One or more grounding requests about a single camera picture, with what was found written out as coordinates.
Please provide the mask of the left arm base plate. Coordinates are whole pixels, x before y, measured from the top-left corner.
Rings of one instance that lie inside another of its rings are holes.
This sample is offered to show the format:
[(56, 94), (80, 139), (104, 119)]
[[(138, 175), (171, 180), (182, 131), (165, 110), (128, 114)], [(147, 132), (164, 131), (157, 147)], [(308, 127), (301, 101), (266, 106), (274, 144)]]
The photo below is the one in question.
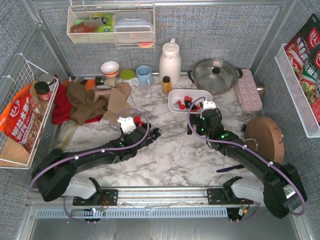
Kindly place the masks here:
[(119, 191), (117, 189), (103, 189), (96, 192), (92, 197), (83, 199), (81, 197), (74, 197), (73, 206), (116, 206), (118, 202)]

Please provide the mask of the brown cardboard piece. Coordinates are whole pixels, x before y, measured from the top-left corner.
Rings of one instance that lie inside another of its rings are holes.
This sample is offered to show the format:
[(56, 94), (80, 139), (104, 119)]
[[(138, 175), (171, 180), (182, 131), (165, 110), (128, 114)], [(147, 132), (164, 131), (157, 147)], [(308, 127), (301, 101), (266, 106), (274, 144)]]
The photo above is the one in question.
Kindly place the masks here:
[(112, 88), (108, 100), (107, 111), (103, 114), (103, 118), (111, 124), (118, 124), (118, 116), (125, 109), (130, 109), (132, 106), (127, 103), (126, 95), (116, 88)]

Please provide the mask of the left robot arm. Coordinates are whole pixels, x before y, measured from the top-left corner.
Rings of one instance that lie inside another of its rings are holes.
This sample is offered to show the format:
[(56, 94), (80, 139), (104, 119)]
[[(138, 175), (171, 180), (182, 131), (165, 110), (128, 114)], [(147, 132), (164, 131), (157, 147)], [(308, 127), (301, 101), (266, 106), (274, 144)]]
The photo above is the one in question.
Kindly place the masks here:
[[(101, 196), (100, 186), (92, 177), (85, 181), (75, 180), (74, 183), (80, 186), (72, 187), (74, 175), (100, 165), (117, 164), (135, 157), (138, 150), (147, 147), (161, 136), (159, 128), (152, 129), (150, 126), (145, 123), (131, 133), (122, 133), (119, 138), (89, 150), (63, 152), (61, 148), (53, 149), (33, 171), (30, 190), (37, 187), (46, 202), (62, 196), (82, 199)], [(91, 188), (88, 196), (84, 196), (81, 190), (85, 185)]]

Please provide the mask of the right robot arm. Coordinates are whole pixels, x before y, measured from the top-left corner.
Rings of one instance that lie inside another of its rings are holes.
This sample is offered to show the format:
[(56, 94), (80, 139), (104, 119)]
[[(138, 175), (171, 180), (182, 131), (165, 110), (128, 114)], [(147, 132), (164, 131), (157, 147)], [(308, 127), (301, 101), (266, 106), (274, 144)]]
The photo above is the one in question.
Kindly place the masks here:
[(275, 217), (304, 215), (308, 197), (297, 169), (292, 164), (282, 165), (262, 157), (238, 135), (225, 130), (221, 120), (217, 108), (206, 109), (200, 114), (188, 113), (187, 131), (252, 172), (262, 182), (263, 203)]

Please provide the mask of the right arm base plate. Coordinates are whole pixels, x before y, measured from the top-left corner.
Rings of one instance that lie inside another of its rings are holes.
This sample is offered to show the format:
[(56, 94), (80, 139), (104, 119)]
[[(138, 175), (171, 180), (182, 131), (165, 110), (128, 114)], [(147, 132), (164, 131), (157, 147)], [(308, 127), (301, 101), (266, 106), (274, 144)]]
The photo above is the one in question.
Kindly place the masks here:
[(225, 193), (223, 188), (207, 188), (205, 191), (209, 205), (250, 205), (254, 203), (252, 200), (238, 198), (233, 193)]

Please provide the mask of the brown cloth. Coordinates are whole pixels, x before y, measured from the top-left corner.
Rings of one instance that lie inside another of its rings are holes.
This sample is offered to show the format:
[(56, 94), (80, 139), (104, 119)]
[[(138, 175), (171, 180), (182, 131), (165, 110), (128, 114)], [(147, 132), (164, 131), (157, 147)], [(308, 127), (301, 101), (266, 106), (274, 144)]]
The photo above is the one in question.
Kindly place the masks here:
[(94, 91), (86, 91), (86, 87), (77, 82), (70, 82), (67, 85), (66, 96), (71, 104), (70, 118), (79, 126), (103, 115), (108, 110), (108, 101), (104, 97), (94, 101)]

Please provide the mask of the red capsule number two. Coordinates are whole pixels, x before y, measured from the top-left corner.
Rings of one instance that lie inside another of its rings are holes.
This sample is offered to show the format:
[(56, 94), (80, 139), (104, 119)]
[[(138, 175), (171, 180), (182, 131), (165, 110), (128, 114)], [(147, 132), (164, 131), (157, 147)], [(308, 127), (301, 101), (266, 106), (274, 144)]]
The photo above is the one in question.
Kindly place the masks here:
[(193, 105), (191, 108), (191, 112), (197, 112), (198, 110), (203, 108), (203, 103), (200, 102), (197, 105)]

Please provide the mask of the white plastic storage basket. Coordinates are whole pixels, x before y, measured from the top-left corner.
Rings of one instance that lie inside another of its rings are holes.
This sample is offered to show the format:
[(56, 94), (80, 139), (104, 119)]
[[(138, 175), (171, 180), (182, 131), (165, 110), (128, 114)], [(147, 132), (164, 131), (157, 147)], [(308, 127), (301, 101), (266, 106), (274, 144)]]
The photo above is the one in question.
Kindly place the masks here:
[(200, 113), (202, 110), (201, 101), (196, 101), (200, 97), (210, 102), (213, 100), (212, 95), (206, 90), (200, 89), (173, 89), (168, 95), (168, 108), (170, 113), (176, 117), (186, 117), (190, 105), (194, 103), (191, 108), (191, 113)]

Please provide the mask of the black capsule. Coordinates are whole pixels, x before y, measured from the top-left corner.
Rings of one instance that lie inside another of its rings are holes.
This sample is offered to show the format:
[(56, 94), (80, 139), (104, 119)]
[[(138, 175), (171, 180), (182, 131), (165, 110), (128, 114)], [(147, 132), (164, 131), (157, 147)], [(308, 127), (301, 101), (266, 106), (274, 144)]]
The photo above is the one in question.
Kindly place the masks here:
[(186, 100), (186, 101), (184, 102), (184, 105), (185, 105), (185, 108), (186, 108), (186, 109), (189, 109), (190, 106), (191, 106), (191, 102), (190, 102), (189, 100)]

